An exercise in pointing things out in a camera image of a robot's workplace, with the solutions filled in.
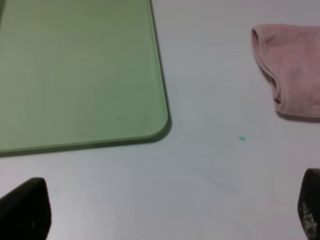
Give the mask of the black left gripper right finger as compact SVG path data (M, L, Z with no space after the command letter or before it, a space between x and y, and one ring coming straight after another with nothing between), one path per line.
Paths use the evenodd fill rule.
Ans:
M297 203L298 216L308 240L320 239L320 169L308 168Z

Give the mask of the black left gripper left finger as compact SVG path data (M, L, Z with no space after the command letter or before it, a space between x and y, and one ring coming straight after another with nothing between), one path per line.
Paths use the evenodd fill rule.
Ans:
M51 205L44 178L30 178L0 198L2 240L45 240L51 224Z

